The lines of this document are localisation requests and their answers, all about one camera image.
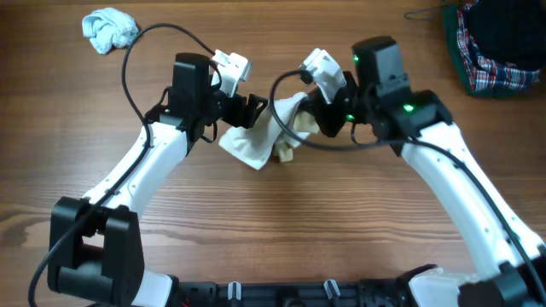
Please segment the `white and beige cloth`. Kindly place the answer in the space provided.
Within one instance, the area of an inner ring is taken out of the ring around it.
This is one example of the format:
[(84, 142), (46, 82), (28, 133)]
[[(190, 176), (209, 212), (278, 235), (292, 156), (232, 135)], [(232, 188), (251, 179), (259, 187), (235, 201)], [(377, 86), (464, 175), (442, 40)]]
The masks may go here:
[[(282, 122), (299, 138), (316, 134), (319, 127), (315, 118), (306, 111), (299, 111), (299, 104), (307, 98), (304, 92), (275, 101), (275, 110)], [(220, 138), (219, 146), (255, 170), (260, 170), (274, 154), (281, 162), (293, 159), (293, 150), (301, 142), (286, 135), (272, 116), (268, 106), (259, 116), (254, 127), (229, 128)]]

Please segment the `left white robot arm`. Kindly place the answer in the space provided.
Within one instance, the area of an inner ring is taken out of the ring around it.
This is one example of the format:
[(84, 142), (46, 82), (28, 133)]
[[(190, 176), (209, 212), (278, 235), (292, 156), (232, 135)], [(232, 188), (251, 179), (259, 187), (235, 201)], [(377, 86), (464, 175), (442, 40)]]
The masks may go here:
[(83, 197), (55, 204), (43, 264), (51, 291), (102, 306), (183, 305), (178, 278), (147, 269), (139, 219), (207, 126), (254, 124), (267, 101), (236, 92), (251, 69), (237, 53), (177, 54), (171, 85), (123, 159)]

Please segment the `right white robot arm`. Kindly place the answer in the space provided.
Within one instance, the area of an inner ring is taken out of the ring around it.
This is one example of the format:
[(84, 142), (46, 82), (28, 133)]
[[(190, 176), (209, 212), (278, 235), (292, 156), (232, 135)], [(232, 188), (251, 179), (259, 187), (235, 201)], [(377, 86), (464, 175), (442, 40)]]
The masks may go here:
[(323, 49), (302, 62), (302, 80), (315, 84), (311, 111), (326, 136), (346, 123), (370, 125), (428, 184), (463, 238), (474, 270), (437, 266), (404, 278), (414, 306), (542, 306), (545, 245), (512, 211), (470, 153), (450, 111), (429, 90), (410, 88), (396, 41), (355, 43), (353, 71)]

